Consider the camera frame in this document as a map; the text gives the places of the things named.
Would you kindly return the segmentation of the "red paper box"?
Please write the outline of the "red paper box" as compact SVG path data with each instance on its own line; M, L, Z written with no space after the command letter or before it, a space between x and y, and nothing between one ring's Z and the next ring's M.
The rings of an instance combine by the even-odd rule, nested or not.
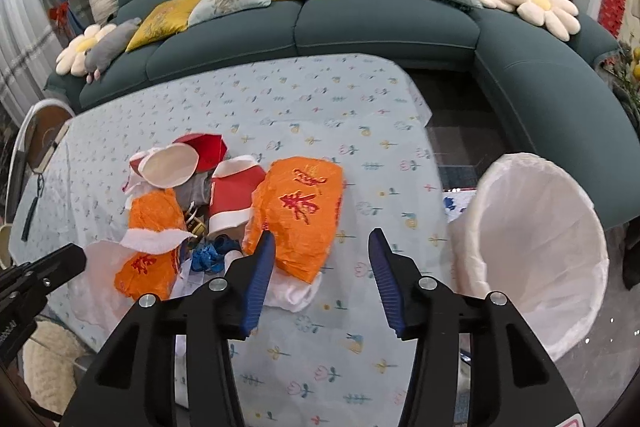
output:
M179 136L175 143L189 145L198 153L196 173L214 170L224 160L228 150L220 134L189 133Z

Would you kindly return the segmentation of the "white flower pillow lower right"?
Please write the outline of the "white flower pillow lower right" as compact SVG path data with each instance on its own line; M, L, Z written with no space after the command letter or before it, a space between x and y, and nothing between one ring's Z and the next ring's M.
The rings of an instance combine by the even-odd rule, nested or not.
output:
M570 0L500 0L504 8L536 27L546 28L555 38L569 42L582 29L578 7Z

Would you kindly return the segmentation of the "white plastic bag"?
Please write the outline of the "white plastic bag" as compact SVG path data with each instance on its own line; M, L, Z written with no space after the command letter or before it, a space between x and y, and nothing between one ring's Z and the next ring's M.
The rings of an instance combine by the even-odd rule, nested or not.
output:
M134 303L134 299L114 287L115 274L131 255L120 242L99 241L88 245L86 269L70 283L70 305L75 317L108 333Z

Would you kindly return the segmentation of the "teal curved sofa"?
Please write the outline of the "teal curved sofa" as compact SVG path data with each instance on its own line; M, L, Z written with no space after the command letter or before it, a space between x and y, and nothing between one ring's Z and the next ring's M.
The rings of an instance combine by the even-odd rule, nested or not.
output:
M146 17L169 0L119 0L117 17ZM639 214L639 139L597 74L615 52L587 15L567 41L516 14L444 0L285 0L232 14L124 54L87 86L51 75L47 88L82 112L186 75L305 55L365 53L477 82L515 150L547 158L588 193L602 225Z

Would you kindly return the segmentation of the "round wooden side chair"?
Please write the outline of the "round wooden side chair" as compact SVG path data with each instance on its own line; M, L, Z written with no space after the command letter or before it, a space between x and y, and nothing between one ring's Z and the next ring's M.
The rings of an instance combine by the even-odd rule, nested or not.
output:
M12 223L24 192L27 173L43 173L60 144L73 109L57 98L46 98L27 112L14 142L6 190L4 222Z

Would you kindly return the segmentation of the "white crumpled tissue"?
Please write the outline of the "white crumpled tissue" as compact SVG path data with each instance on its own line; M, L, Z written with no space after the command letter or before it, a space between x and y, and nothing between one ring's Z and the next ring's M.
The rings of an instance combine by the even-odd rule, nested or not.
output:
M127 181L122 187L122 193L125 195L124 209L129 211L135 199L154 191L157 191L157 187L149 184L134 168L130 167Z

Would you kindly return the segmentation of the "cream fluffy stool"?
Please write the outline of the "cream fluffy stool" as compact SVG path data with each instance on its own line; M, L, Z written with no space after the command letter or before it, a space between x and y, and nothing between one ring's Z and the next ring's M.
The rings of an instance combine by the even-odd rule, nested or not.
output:
M75 362L87 351L76 336L48 320L37 322L22 349L24 381L35 401L63 414L77 388Z

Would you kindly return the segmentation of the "yellow cushion left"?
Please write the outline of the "yellow cushion left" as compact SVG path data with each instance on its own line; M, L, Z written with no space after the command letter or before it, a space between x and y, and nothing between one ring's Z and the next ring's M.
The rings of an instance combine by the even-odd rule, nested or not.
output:
M157 5L129 40L126 52L185 31L189 26L189 17L200 1L169 0Z

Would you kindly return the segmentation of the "small orange plastic bag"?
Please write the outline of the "small orange plastic bag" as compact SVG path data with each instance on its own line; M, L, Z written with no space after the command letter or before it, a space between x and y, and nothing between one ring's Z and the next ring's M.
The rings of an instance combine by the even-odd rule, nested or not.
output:
M172 188L135 198L120 242L131 255L115 274L114 287L134 300L144 294L168 299L179 271L180 247L190 236Z

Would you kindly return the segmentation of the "potted flower plant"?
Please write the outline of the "potted flower plant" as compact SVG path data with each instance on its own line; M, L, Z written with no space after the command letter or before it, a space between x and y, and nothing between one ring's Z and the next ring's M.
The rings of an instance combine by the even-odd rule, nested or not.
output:
M604 81L634 127L639 132L639 49L620 42L620 46L601 63Z

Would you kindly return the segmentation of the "floral light blue tablecloth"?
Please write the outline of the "floral light blue tablecloth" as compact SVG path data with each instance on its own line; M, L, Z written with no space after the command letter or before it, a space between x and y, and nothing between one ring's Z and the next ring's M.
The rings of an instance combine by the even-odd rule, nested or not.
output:
M409 76L360 54L229 67L144 89L72 120L41 180L26 187L9 251L32 261L68 243L119 241L128 160L188 133L224 139L262 167L304 156L340 166L340 223L314 300L267 308L231 358L252 426L393 426L413 343L387 325L369 265L381 229L397 254L442 282L452 254L442 186L427 139L431 111Z

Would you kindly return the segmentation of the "large orange plastic bag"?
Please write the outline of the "large orange plastic bag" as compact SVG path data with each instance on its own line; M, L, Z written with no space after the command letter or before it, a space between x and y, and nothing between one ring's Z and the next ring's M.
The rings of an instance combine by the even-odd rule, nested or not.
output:
M343 169L333 162L303 156L273 161L252 194L242 251L254 254L262 232L269 231L276 267L312 283L329 257L343 191Z

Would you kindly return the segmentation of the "blue crumpled shoe cover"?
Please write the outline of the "blue crumpled shoe cover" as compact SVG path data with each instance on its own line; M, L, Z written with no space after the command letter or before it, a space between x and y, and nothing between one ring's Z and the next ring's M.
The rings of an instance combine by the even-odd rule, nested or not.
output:
M218 274L224 272L224 259L231 251L240 251L241 245L227 234L214 239L201 239L191 251L191 270Z

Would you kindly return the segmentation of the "white flower pillow left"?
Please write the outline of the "white flower pillow left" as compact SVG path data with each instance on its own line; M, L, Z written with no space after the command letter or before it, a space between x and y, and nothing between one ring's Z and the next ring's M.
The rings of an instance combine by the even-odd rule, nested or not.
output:
M85 77L87 75L87 54L115 28L115 24L106 24L104 26L93 24L88 26L82 34L73 38L68 46L58 54L55 72L59 76Z

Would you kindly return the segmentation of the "white lined trash bin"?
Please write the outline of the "white lined trash bin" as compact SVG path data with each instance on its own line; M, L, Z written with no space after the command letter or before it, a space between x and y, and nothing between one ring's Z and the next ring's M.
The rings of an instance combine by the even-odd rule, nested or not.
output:
M589 333L608 285L608 250L585 190L534 154L506 154L449 225L458 291L506 294L558 361Z

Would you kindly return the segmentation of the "grey drawstring pouch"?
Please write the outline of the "grey drawstring pouch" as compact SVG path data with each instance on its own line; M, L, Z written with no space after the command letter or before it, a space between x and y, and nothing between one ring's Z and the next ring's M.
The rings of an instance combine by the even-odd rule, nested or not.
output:
M191 205L202 207L209 203L212 174L210 171L194 173L188 181L174 188L178 205L183 211L188 210Z

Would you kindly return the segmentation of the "grey plush mouse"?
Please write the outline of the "grey plush mouse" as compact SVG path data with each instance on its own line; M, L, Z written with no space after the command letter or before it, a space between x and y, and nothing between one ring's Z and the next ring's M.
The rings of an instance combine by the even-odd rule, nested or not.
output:
M93 83L111 66L115 58L126 50L129 41L137 32L142 19L140 17L126 20L106 34L86 55L86 81Z

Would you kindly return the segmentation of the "black gold box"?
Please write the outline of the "black gold box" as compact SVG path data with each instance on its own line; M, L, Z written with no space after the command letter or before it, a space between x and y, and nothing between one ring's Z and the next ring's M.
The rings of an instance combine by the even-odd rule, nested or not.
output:
M205 237L208 233L205 207L197 206L195 202L191 202L188 210L184 213L184 223L191 234L196 237Z

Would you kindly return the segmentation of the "red white paper cup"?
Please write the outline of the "red white paper cup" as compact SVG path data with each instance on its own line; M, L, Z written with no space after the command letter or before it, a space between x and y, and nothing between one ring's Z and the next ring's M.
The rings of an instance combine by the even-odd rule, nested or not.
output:
M142 181L156 188L174 188L194 175L200 155L186 143L171 143L153 147L129 158L131 171Z

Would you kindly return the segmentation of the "red white paper bucket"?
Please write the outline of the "red white paper bucket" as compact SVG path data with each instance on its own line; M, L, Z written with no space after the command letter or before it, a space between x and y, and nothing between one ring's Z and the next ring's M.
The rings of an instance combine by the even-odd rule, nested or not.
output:
M221 161L210 179L209 236L244 234L252 217L252 194L265 177L265 170L252 155Z

